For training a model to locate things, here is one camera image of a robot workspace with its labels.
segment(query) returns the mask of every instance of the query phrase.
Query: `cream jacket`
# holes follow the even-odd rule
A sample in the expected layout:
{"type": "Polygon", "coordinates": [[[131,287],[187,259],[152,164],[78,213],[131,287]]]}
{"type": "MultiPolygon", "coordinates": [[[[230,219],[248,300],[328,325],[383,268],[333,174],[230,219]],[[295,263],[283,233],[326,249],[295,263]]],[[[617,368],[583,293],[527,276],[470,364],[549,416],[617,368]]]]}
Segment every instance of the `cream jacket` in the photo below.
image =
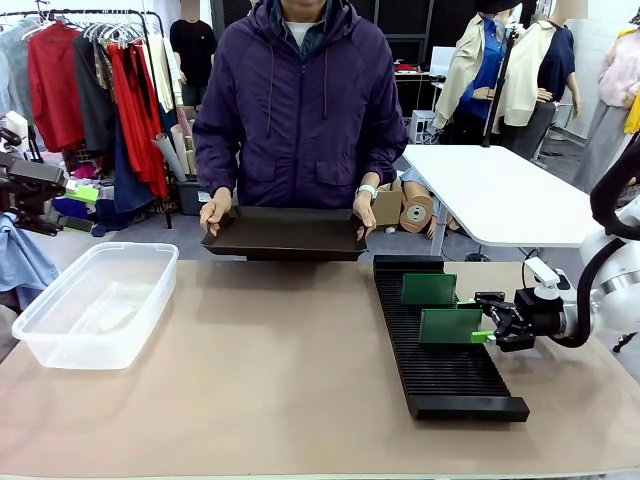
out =
{"type": "Polygon", "coordinates": [[[436,119],[433,122],[436,128],[445,127],[458,108],[460,98],[478,76],[484,57],[484,44],[484,21],[480,15],[476,15],[453,52],[447,81],[436,105],[436,119]]]}
{"type": "Polygon", "coordinates": [[[500,119],[514,127],[529,124],[538,99],[538,73],[555,33],[556,27],[543,20],[531,25],[513,47],[493,133],[500,133],[500,119]]]}

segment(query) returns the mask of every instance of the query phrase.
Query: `dark jacket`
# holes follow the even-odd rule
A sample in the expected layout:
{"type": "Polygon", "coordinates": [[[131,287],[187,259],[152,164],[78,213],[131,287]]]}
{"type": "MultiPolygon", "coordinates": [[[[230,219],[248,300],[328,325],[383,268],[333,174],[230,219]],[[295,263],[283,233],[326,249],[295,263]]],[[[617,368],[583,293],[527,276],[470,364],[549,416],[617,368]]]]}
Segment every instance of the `dark jacket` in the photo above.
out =
{"type": "Polygon", "coordinates": [[[194,126],[200,182],[214,193],[237,181],[243,205],[350,208],[366,173],[395,179],[407,143],[389,45],[333,0],[322,44],[303,61],[274,31],[274,1],[220,41],[194,126]]]}

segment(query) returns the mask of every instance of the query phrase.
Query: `pink sweater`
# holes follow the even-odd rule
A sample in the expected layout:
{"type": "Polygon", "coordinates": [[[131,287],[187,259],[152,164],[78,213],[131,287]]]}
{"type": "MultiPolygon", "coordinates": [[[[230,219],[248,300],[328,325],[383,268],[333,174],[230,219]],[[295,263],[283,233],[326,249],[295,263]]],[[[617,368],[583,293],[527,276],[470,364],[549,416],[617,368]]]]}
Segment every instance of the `pink sweater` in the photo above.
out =
{"type": "Polygon", "coordinates": [[[624,35],[607,52],[598,78],[598,95],[611,107],[624,106],[627,93],[634,97],[640,90],[640,33],[624,35]]]}

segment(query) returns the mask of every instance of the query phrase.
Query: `jacket zipper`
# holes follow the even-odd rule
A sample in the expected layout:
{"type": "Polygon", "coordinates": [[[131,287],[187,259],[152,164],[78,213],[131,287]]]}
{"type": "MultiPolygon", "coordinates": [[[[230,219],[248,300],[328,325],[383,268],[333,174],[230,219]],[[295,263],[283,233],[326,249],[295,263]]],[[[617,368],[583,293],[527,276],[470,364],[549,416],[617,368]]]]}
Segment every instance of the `jacket zipper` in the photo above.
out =
{"type": "Polygon", "coordinates": [[[304,76],[307,73],[306,62],[302,64],[302,71],[300,75],[300,89],[298,92],[298,121],[296,123],[296,147],[293,153],[293,203],[295,204],[298,199],[298,150],[300,148],[300,121],[302,119],[302,93],[304,86],[304,76]]]}

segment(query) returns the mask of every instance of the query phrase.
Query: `black t-shirt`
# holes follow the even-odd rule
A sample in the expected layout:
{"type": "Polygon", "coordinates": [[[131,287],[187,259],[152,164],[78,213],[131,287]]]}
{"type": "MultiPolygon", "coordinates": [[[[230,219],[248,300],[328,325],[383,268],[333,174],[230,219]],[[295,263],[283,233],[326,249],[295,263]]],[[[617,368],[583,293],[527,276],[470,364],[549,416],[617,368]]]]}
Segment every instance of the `black t-shirt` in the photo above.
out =
{"type": "Polygon", "coordinates": [[[180,54],[180,69],[187,85],[206,87],[211,75],[211,55],[218,43],[213,30],[202,20],[178,20],[171,25],[171,47],[180,54]]]}
{"type": "Polygon", "coordinates": [[[538,87],[553,95],[553,101],[559,102],[569,81],[569,75],[576,71],[576,56],[573,50],[573,34],[569,28],[557,25],[551,46],[540,65],[538,87]]]}

